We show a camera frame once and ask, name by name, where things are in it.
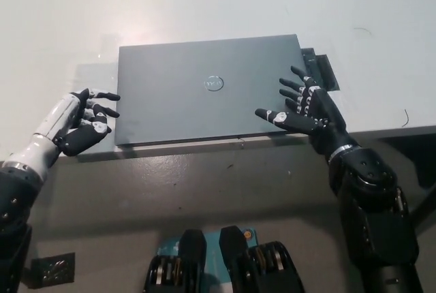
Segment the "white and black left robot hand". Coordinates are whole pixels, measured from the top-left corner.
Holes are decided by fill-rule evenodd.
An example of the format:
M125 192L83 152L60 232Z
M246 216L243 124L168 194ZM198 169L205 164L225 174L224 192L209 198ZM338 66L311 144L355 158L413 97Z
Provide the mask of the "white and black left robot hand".
M99 89L64 95L35 130L27 147L11 154L2 166L24 170L44 182L60 154L77 156L112 131L108 118L116 119L119 113L97 100L117 102L120 98L116 93Z

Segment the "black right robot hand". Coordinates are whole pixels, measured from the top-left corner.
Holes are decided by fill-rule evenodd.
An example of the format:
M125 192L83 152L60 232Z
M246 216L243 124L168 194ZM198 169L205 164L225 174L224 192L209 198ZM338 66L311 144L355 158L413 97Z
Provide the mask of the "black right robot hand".
M345 120L328 92L305 71L291 66L302 83L280 78L279 90L286 111L258 108L255 115L289 133L304 134L315 152L331 162L335 157L360 148L349 135Z

